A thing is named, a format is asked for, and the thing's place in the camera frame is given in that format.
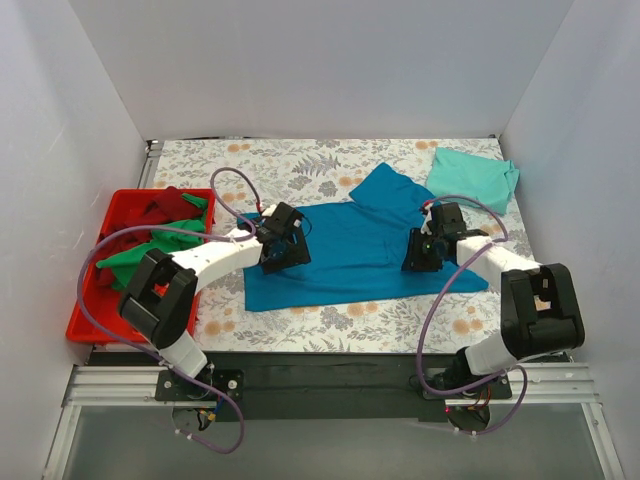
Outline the blue t shirt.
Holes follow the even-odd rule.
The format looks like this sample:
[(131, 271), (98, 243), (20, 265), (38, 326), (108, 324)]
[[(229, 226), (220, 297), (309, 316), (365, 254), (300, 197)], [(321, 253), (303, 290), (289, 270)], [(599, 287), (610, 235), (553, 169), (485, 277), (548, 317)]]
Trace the blue t shirt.
[(310, 263), (272, 274), (258, 266), (245, 269), (246, 310), (436, 294), (447, 281), (455, 293), (487, 289), (487, 282), (470, 271), (454, 277), (457, 267), (451, 262), (436, 272), (402, 270), (410, 231), (423, 223), (419, 208), (432, 196), (382, 163), (350, 192), (349, 201), (300, 207)]

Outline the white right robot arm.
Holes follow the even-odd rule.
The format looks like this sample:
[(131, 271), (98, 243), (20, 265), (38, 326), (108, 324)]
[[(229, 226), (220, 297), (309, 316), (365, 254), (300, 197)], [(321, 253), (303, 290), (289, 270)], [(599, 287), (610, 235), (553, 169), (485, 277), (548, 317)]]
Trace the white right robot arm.
[(424, 372), (423, 353), (416, 353), (416, 377), (424, 392), (471, 398), (522, 360), (582, 346), (585, 329), (568, 268), (529, 260), (505, 248), (506, 236), (492, 238), (468, 228), (460, 200), (445, 195), (422, 205), (424, 223), (410, 232), (402, 268), (433, 273), (450, 262), (457, 269), (447, 287), (472, 272), (499, 293), (496, 333), (460, 349), (450, 365), (432, 377)]

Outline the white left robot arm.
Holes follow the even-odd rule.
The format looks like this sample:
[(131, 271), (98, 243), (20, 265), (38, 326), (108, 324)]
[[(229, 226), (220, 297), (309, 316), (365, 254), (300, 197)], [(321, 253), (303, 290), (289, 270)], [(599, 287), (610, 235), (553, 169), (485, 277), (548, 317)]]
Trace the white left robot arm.
[(242, 219), (224, 236), (166, 254), (148, 251), (126, 286), (119, 315), (160, 358), (181, 373), (178, 387), (193, 400), (205, 398), (213, 377), (207, 358), (187, 331), (196, 296), (216, 280), (258, 266), (265, 274), (311, 261), (299, 210), (281, 202), (253, 219)]

